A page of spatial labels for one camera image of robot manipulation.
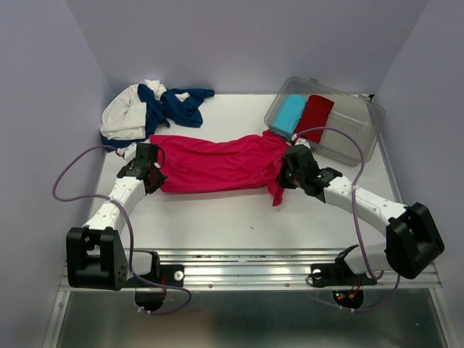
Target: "navy blue cloth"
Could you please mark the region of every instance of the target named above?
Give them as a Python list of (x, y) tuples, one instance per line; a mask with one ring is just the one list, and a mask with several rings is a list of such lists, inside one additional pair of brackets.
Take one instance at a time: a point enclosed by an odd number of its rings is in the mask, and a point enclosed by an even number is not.
[[(187, 92), (190, 97), (184, 102), (177, 99), (176, 94)], [(154, 98), (154, 92), (146, 85), (138, 85), (137, 94), (142, 103), (146, 103), (146, 118), (145, 118), (145, 136), (147, 139), (154, 134), (160, 123), (166, 127), (170, 127), (170, 118), (177, 125), (185, 127), (198, 128), (203, 123), (203, 117), (198, 107), (206, 98), (215, 95), (212, 89), (190, 88), (190, 89), (168, 89), (161, 95), (161, 100)], [(101, 136), (103, 144), (114, 146), (118, 149), (127, 147), (133, 142), (140, 142), (145, 139), (133, 140), (115, 140)]]

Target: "clear plastic container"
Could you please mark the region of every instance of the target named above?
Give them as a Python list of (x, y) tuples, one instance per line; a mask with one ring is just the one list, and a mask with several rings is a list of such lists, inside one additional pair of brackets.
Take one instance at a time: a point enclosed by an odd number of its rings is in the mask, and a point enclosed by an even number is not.
[[(327, 119), (326, 127), (339, 129), (349, 134), (360, 145), (365, 155), (365, 160), (370, 160), (384, 122), (384, 109), (363, 97), (350, 96), (349, 94), (325, 87), (316, 80), (289, 78), (270, 106), (265, 116), (265, 124), (273, 132), (290, 139), (293, 133), (289, 131), (288, 127), (286, 129), (282, 127), (281, 118), (283, 116), (287, 117), (287, 115), (293, 118), (296, 116), (290, 115), (290, 113), (286, 114), (286, 111), (283, 111), (282, 114), (282, 108), (287, 108), (288, 104), (295, 98), (303, 97), (307, 100), (313, 94), (323, 96), (334, 102)], [(349, 139), (341, 134), (325, 130), (319, 144), (312, 141), (310, 143), (313, 151), (318, 154), (347, 165), (357, 165), (360, 163), (361, 159), (358, 150)]]

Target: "light blue cloth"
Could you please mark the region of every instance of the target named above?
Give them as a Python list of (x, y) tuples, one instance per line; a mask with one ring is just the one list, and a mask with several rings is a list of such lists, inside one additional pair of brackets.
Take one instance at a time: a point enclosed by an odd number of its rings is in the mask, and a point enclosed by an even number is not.
[(302, 118), (306, 103), (307, 99), (298, 94), (287, 96), (277, 114), (277, 118), (272, 124), (273, 128), (277, 128), (273, 129), (273, 132), (279, 136), (284, 136), (285, 138), (288, 138), (289, 136), (283, 132), (293, 134), (294, 129), (298, 125), (299, 119)]

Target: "white cloth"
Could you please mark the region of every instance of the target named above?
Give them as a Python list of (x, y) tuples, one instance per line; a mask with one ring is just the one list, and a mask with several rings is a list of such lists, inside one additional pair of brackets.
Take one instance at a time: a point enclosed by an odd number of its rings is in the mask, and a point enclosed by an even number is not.
[[(154, 98), (161, 99), (166, 87), (158, 80), (144, 80), (144, 84), (153, 90)], [(143, 139), (145, 134), (146, 103), (142, 103), (137, 94), (138, 85), (127, 87), (103, 111), (100, 133), (108, 139)], [(188, 93), (175, 95), (181, 102), (190, 97)]]

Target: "gray wall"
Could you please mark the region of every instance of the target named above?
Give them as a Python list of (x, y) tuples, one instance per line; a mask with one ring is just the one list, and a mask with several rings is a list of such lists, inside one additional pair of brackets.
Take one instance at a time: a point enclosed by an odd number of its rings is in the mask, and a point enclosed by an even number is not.
[[(55, 202), (51, 186), (99, 143), (112, 91), (62, 0), (3, 1), (0, 47), (0, 346), (41, 347), (65, 235), (88, 207)], [(101, 158), (72, 171), (62, 194), (91, 191)]]
[(293, 75), (375, 92), (426, 0), (66, 0), (117, 90), (144, 78), (276, 92)]
[(446, 252), (440, 278), (464, 332), (464, 2), (431, 0), (376, 97), (407, 203), (428, 205)]

